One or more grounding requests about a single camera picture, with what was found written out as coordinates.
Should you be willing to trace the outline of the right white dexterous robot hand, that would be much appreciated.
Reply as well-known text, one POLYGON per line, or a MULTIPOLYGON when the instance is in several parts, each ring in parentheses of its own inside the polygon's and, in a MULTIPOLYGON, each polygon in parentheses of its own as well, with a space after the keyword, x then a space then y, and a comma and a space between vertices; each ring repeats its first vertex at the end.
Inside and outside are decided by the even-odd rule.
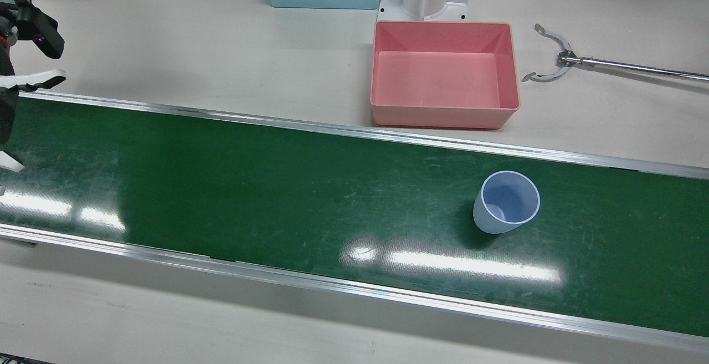
POLYGON ((9 48, 2 46, 1 52, 1 143, 8 142, 16 119, 16 107, 21 91, 33 92, 51 89, 66 80, 66 73, 51 69, 34 74, 17 75, 11 64, 9 48))

